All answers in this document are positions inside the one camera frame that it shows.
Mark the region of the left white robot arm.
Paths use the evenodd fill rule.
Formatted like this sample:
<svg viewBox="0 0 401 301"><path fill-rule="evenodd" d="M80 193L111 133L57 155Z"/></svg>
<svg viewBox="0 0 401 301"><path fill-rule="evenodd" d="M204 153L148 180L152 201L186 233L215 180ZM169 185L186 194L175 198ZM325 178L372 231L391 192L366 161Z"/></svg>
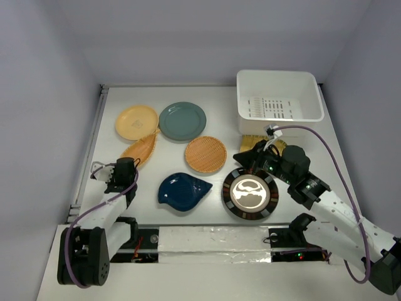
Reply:
<svg viewBox="0 0 401 301"><path fill-rule="evenodd" d="M138 223L123 214L136 195L139 164L140 159L123 157L114 163L91 165L91 179L104 182L106 189L100 202L80 214L61 234L59 284L102 286L117 251L137 244Z"/></svg>

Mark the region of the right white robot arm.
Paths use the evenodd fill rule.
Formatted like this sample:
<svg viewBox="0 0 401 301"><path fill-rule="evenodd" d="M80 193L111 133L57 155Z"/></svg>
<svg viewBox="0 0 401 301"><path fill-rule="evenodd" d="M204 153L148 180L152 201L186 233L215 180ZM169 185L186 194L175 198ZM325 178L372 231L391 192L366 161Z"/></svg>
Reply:
<svg viewBox="0 0 401 301"><path fill-rule="evenodd" d="M302 148L290 145L276 154L260 142L233 158L249 171L264 171L288 184L291 199L310 210L311 217L289 229L292 244L308 242L332 252L387 295L400 288L400 238L356 216L329 185L310 172L310 158Z"/></svg>

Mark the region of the dark blue leaf-shaped plate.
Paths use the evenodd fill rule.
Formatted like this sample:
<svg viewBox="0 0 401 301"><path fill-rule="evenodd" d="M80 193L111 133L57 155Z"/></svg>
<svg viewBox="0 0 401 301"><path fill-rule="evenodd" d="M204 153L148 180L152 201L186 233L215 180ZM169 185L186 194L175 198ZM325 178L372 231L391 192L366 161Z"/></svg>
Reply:
<svg viewBox="0 0 401 301"><path fill-rule="evenodd" d="M212 189L213 184L184 172L176 172L166 177L159 186L159 204L187 212L194 209Z"/></svg>

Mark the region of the orange woven boat-shaped basket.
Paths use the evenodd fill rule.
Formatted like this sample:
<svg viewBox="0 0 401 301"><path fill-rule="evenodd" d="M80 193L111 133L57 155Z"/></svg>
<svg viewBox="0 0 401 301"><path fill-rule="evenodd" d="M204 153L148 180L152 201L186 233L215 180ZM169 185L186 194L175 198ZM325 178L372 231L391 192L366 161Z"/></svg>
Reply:
<svg viewBox="0 0 401 301"><path fill-rule="evenodd" d="M159 133L160 129L157 128L152 134L137 140L125 149L120 158L132 158L138 163L138 167L142 167L154 153Z"/></svg>

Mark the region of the round woven orange basket plate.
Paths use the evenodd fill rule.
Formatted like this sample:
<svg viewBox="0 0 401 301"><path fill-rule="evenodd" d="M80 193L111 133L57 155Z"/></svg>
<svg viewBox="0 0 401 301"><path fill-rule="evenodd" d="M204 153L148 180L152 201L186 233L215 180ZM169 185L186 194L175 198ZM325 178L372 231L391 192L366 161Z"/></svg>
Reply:
<svg viewBox="0 0 401 301"><path fill-rule="evenodd" d="M217 138L201 136L190 141L185 149L185 161L195 171L212 173L221 169L227 159L225 145Z"/></svg>

